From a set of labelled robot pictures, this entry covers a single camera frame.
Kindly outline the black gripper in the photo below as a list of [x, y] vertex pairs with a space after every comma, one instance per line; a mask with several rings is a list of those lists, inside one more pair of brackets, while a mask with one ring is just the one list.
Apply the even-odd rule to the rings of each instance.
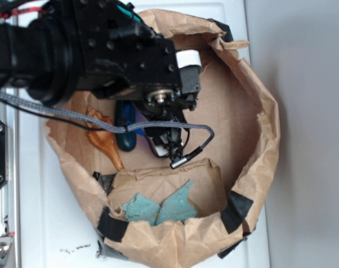
[[134, 100], [134, 106], [150, 121], [174, 121], [186, 123], [183, 110], [193, 111], [201, 90], [202, 64], [197, 50], [176, 53], [182, 82], [181, 89], [159, 89], [145, 95], [145, 100]]

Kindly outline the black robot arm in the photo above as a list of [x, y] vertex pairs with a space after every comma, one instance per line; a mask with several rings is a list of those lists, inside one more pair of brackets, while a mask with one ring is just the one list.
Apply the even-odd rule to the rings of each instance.
[[147, 123], [108, 127], [114, 133], [139, 128], [190, 128], [170, 113], [196, 107], [185, 91], [174, 43], [156, 33], [120, 1], [48, 1], [26, 27], [7, 19], [27, 12], [24, 1], [0, 1], [0, 101], [17, 108], [92, 123], [61, 105], [78, 90], [99, 99], [134, 101]]

